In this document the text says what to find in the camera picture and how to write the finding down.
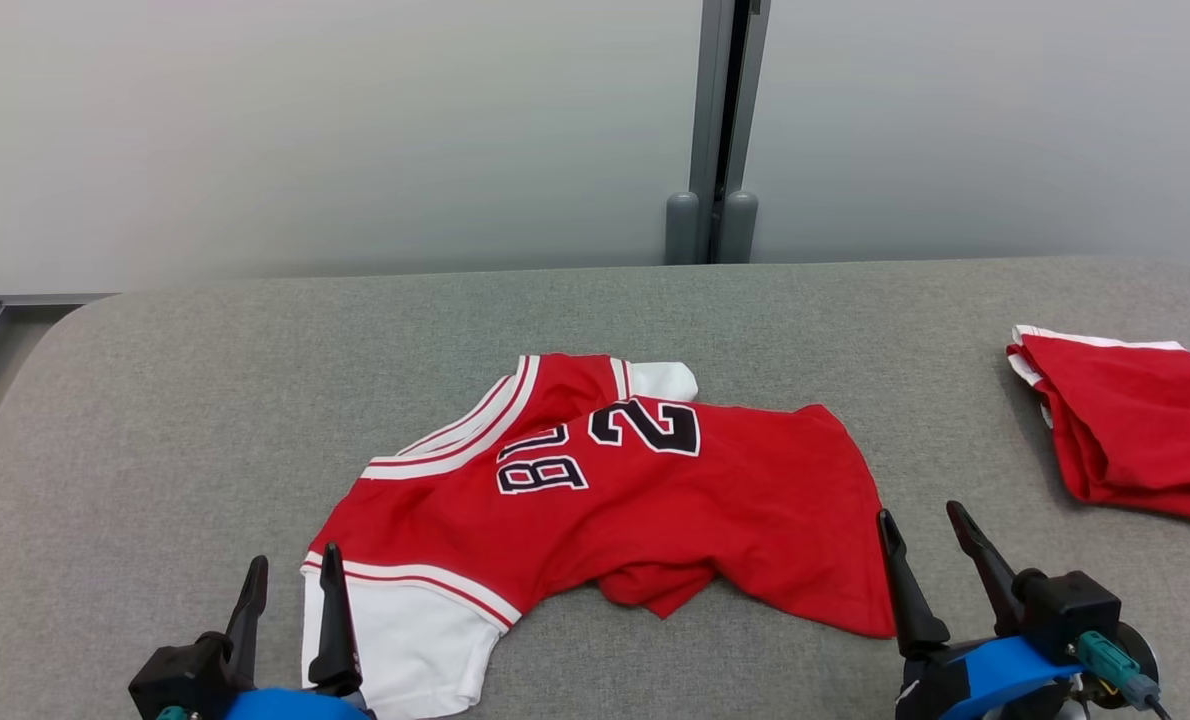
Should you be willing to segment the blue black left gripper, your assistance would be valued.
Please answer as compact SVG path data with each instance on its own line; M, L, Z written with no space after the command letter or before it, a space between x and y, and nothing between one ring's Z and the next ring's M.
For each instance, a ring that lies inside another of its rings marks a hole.
M330 541L322 553L319 587L322 612L319 650L311 660L312 688L255 689L255 662L258 622L267 609L269 559L257 555L249 562L226 638L228 656L224 680L228 691L240 693L223 719L374 719L361 693L363 674L353 630L347 577L338 544Z

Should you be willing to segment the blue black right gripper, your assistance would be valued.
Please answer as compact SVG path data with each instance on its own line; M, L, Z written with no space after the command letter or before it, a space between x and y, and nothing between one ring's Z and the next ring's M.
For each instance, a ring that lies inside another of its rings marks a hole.
M991 603L994 633L1007 638L948 649L950 630L933 614L912 574L906 539L891 512L879 511L879 551L898 653L903 659L916 659L907 660L903 670L903 687L895 701L897 719L984 719L1007 703L1085 671L1079 662L1053 664L1025 638L1008 637L1020 632L1025 615L1014 594L1016 575L964 505L951 500L946 512Z

